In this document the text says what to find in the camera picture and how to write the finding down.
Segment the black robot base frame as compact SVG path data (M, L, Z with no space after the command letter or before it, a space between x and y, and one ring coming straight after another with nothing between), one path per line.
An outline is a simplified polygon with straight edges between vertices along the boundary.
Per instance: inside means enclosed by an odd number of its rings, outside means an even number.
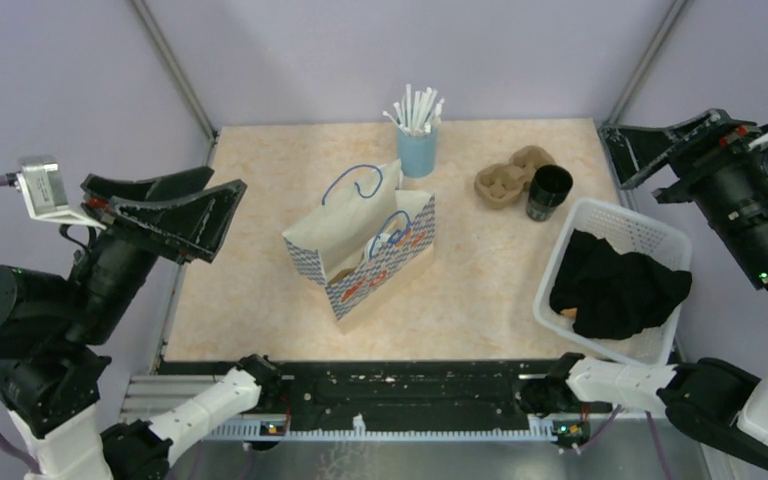
M607 414L548 379L542 359L465 361L275 361L282 378L255 408L288 419L293 432L526 430L530 416Z

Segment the single white cup lid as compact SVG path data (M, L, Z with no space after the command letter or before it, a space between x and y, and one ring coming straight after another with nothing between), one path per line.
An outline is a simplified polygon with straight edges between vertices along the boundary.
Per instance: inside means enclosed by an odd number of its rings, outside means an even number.
M363 259L365 261L373 259L382 248L390 243L390 240L396 231L396 227L388 226L382 232L371 238L364 247Z

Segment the stack of black cups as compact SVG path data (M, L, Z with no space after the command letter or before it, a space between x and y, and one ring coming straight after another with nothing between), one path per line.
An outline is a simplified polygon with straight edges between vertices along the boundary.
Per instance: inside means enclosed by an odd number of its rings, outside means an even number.
M566 200L573 187L572 175L558 165L544 165L538 168L531 180L526 215L534 221L546 221Z

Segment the patterned paper takeout bag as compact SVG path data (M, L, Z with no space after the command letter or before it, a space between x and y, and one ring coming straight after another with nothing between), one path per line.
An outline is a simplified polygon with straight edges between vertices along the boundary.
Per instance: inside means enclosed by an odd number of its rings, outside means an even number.
M319 204L282 233L297 272L320 287L337 328L346 333L369 319L434 261L436 197L405 190L400 160L359 164L344 171L359 175L352 184L337 177ZM390 243L365 261L364 247L386 227ZM328 281L344 268L355 273L338 285Z

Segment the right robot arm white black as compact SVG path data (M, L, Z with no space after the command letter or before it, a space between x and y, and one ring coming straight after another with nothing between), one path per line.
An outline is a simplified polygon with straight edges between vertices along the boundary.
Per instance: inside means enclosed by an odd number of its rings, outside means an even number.
M662 128L605 124L598 135L624 190L671 168L677 179L655 200L694 203L752 285L768 292L768 123L710 109ZM687 437L768 471L768 374L716 358L644 367L567 353L549 377L546 397L560 412L607 402L662 413Z

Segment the brown pulp cup carrier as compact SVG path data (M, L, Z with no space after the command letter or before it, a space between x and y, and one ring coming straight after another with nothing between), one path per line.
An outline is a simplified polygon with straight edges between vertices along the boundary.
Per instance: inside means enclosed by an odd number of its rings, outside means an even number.
M357 271L357 269L358 269L358 267L357 267L357 266L354 266L354 267L350 267L350 268L344 268L344 269L341 269L340 271L338 271L338 272L337 272L337 273L334 275L334 277L333 277L333 278L331 278L331 279L328 281L328 286L332 286L332 285L338 285L338 284L340 284L340 283L341 283L341 282L343 282L343 281L344 281L344 280L345 280L347 277L349 277L350 275L352 275L353 273L355 273L355 272Z

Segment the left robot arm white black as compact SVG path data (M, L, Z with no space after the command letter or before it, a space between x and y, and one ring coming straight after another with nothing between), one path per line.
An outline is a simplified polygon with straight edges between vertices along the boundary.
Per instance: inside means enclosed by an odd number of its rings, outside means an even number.
M160 258L183 265L213 261L246 185L211 186L200 166L141 181L89 175L83 201L67 199L58 163L25 157L0 186L17 189L29 216L62 236L85 227L67 276L0 265L0 401L19 431L31 479L162 479L218 426L243 412L279 404L281 375L268 359L237 361L214 385L147 420L100 429L99 355Z

